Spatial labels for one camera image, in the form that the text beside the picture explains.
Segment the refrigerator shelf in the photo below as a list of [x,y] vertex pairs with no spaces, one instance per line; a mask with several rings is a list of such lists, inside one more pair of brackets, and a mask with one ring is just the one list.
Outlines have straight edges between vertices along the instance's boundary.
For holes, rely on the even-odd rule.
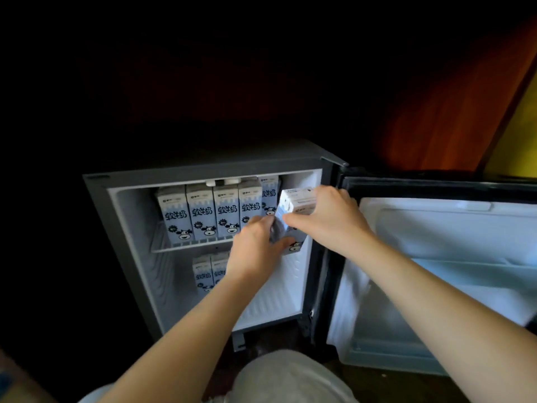
[[208,244],[227,243],[232,241],[233,236],[230,235],[225,238],[211,237],[204,240],[193,240],[172,246],[168,239],[168,234],[166,233],[166,225],[164,224],[164,221],[160,221],[155,227],[150,249],[151,253],[161,253],[164,251],[183,250]]

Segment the mini fridge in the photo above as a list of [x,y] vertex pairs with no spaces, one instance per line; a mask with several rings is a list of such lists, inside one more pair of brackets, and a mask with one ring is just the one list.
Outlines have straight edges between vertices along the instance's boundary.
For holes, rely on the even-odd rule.
[[[209,237],[172,247],[156,189],[275,174],[282,189],[347,189],[381,240],[517,324],[537,311],[535,183],[371,175],[305,140],[143,160],[83,177],[155,340],[203,297],[192,259],[232,246],[232,237]],[[298,320],[316,346],[334,345],[345,364],[445,373],[360,267],[310,237],[282,257],[233,331],[285,320]]]

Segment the yellow wall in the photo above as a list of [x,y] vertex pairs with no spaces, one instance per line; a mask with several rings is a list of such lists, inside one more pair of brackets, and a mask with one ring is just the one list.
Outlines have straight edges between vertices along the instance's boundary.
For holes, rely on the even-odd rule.
[[537,178],[537,75],[494,149],[485,173]]

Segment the person's left hand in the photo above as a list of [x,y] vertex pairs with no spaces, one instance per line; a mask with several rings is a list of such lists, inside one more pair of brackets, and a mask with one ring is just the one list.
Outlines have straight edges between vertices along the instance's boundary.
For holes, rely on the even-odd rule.
[[284,237],[275,244],[269,242],[274,216],[254,216],[233,238],[233,247],[225,276],[247,280],[260,289],[271,276],[281,253],[295,240]]

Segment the hand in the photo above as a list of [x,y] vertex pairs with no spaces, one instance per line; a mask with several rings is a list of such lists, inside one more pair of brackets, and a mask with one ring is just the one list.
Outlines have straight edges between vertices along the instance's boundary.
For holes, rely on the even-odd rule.
[[317,198],[311,215],[286,213],[283,218],[288,225],[300,229],[330,250],[350,257],[350,249],[356,246],[360,235],[373,235],[355,199],[345,189],[318,186]]
[[248,280],[260,289],[271,276],[281,253],[295,241],[284,237],[275,244],[269,242],[274,216],[254,216],[233,238],[226,277]]

